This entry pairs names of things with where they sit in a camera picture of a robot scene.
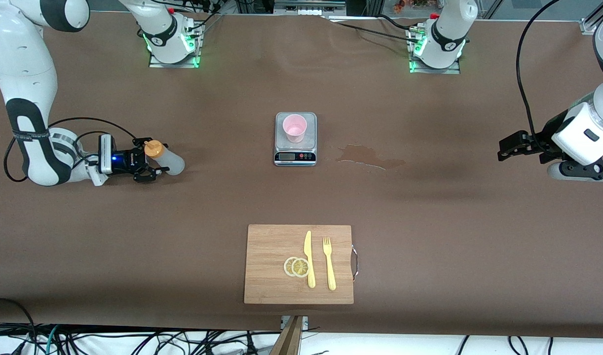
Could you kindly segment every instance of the fork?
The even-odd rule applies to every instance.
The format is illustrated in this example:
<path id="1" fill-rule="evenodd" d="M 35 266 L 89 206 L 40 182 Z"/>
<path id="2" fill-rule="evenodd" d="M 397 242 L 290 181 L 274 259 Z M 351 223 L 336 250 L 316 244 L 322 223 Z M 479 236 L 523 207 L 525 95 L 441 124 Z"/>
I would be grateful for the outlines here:
<path id="1" fill-rule="evenodd" d="M 333 261 L 330 255 L 333 253 L 333 246 L 330 244 L 330 238 L 324 238 L 324 254 L 326 254 L 326 262 L 328 265 L 328 288 L 336 290 L 337 282 L 335 280 L 335 271 L 333 270 Z"/>

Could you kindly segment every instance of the pink cup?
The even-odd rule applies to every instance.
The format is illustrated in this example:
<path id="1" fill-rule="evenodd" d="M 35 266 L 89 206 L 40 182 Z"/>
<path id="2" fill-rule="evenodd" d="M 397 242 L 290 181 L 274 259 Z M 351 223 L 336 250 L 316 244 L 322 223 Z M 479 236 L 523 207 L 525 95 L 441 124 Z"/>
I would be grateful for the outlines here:
<path id="1" fill-rule="evenodd" d="M 308 127 L 306 119 L 298 114 L 287 115 L 282 123 L 286 137 L 293 143 L 299 143 L 303 140 L 306 127 Z"/>

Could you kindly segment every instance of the lemon slice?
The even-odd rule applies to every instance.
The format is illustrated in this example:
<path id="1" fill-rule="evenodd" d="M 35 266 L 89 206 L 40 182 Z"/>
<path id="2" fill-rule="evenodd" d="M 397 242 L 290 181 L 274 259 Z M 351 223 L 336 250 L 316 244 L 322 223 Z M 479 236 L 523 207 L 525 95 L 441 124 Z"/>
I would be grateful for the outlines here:
<path id="1" fill-rule="evenodd" d="M 297 277 L 306 277 L 308 275 L 308 260 L 298 258 L 293 261 L 293 274 Z"/>
<path id="2" fill-rule="evenodd" d="M 297 257 L 291 256 L 284 261 L 284 272 L 286 272 L 286 275 L 295 277 L 295 274 L 293 274 L 293 262 L 295 262 L 295 260 L 297 260 Z"/>

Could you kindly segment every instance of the table surface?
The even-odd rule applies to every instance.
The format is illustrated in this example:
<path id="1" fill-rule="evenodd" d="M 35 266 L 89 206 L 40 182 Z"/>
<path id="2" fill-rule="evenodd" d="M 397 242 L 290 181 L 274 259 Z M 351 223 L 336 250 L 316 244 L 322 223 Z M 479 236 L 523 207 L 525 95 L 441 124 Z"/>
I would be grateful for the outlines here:
<path id="1" fill-rule="evenodd" d="M 0 94 L 0 297 L 40 323 L 277 329 L 303 314 L 335 332 L 603 337 L 603 184 L 552 180 L 536 156 L 497 161 L 498 140 L 527 129 L 523 27 L 475 23 L 457 76 L 410 74 L 400 41 L 314 16 L 226 16 L 197 70 L 149 69 L 130 14 L 47 30 L 52 122 L 108 119 L 187 167 L 153 184 L 14 184 Z M 576 23 L 534 27 L 522 68 L 542 126 L 603 75 Z M 319 117 L 314 168 L 273 165 L 281 111 Z M 16 148 L 10 164 L 19 176 Z M 249 224 L 352 225 L 355 304 L 244 305 Z"/>

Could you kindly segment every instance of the knife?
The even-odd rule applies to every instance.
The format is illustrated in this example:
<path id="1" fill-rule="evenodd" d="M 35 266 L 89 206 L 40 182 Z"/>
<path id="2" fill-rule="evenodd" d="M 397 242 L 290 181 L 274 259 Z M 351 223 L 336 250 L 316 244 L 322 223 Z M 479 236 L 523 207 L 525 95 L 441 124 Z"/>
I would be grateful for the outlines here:
<path id="1" fill-rule="evenodd" d="M 308 258 L 308 287 L 315 288 L 315 270 L 312 268 L 312 247 L 310 245 L 310 231 L 306 233 L 306 240 L 303 243 L 303 253 Z"/>

